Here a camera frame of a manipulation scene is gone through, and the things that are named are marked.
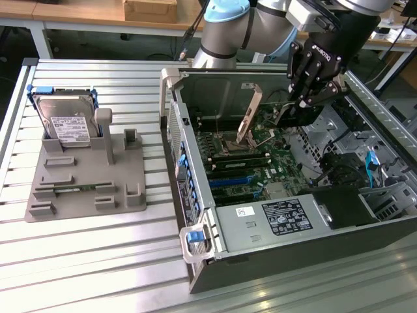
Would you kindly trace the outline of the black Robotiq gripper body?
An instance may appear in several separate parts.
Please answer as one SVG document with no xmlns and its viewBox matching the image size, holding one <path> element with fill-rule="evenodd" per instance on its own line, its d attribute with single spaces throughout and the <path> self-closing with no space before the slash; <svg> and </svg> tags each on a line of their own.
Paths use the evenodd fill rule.
<svg viewBox="0 0 417 313">
<path fill-rule="evenodd" d="M 298 97 L 318 93 L 328 82 L 340 81 L 348 63 L 362 49 L 381 21 L 380 16 L 339 16 L 340 25 L 310 33 L 302 45 Z"/>
</svg>

